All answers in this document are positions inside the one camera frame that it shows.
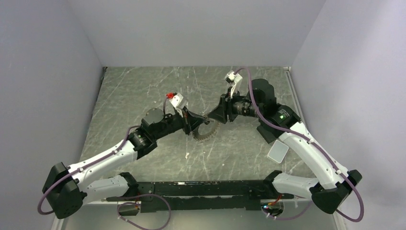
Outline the steel ring disc with keyrings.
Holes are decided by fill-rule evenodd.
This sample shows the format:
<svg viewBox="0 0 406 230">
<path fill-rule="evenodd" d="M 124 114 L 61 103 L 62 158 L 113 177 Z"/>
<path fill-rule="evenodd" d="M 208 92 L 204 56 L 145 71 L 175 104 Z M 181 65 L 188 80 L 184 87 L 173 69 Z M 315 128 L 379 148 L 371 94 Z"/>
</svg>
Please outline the steel ring disc with keyrings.
<svg viewBox="0 0 406 230">
<path fill-rule="evenodd" d="M 196 141 L 203 142 L 208 140 L 217 133 L 221 123 L 216 120 L 210 120 L 207 124 L 199 125 L 193 132 L 192 136 Z"/>
</svg>

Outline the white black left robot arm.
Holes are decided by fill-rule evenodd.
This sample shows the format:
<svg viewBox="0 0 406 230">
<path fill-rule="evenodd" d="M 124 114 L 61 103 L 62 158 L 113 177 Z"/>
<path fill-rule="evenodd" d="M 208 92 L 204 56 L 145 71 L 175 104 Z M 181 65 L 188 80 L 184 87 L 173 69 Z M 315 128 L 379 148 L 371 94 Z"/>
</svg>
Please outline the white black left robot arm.
<svg viewBox="0 0 406 230">
<path fill-rule="evenodd" d="M 42 189 L 37 205 L 41 215 L 54 213 L 64 219 L 83 205 L 109 197 L 132 201 L 138 193 L 138 184 L 128 172 L 110 179 L 100 177 L 121 165 L 136 161 L 157 147 L 157 140 L 183 130 L 189 135 L 202 124 L 209 124 L 206 116 L 195 114 L 187 108 L 175 114 L 165 114 L 161 109 L 150 109 L 140 125 L 128 128 L 124 138 L 110 149 L 87 160 L 65 166 L 55 164 Z"/>
</svg>

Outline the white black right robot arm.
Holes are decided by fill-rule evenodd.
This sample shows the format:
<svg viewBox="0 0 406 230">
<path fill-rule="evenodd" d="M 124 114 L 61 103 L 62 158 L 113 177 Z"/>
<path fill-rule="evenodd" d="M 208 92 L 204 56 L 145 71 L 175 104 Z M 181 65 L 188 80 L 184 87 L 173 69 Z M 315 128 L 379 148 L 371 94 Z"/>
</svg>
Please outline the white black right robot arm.
<svg viewBox="0 0 406 230">
<path fill-rule="evenodd" d="M 229 84 L 227 93 L 220 96 L 219 104 L 209 113 L 209 118 L 223 124 L 234 121 L 238 115 L 258 118 L 257 131 L 267 143 L 280 141 L 287 145 L 315 175 L 304 178 L 275 170 L 264 179 L 266 197 L 296 195 L 311 200 L 325 213 L 333 214 L 355 192 L 360 203 L 360 217 L 363 217 L 364 203 L 355 189 L 362 179 L 359 171 L 349 171 L 325 152 L 294 110 L 277 102 L 274 87 L 267 80 L 249 82 L 246 96 L 238 91 L 239 79 L 226 77 L 226 81 Z"/>
</svg>

